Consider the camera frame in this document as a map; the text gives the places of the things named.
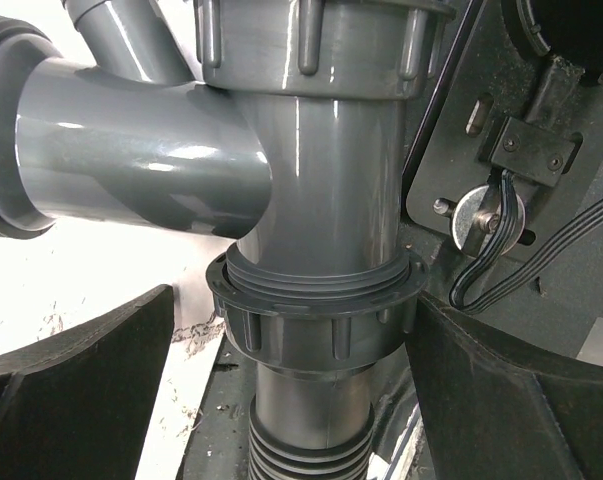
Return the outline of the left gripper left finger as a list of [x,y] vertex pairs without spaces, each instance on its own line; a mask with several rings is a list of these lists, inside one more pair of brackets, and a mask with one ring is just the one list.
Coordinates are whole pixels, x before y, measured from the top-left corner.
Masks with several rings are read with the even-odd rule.
[[0,355],[0,479],[132,479],[174,329],[160,285]]

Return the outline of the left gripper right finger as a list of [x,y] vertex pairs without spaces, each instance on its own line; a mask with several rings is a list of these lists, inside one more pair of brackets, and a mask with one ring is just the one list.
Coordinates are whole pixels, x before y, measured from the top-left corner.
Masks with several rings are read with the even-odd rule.
[[439,479],[603,479],[603,367],[423,293],[406,350]]

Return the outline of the grey tee pipe fitting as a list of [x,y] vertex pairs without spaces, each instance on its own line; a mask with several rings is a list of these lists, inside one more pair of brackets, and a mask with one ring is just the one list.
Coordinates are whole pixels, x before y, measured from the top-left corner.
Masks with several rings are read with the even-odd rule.
[[196,79],[152,1],[67,1],[95,64],[0,16],[0,237],[63,217],[232,241],[254,290],[352,296],[405,281],[408,101],[444,1],[198,1]]

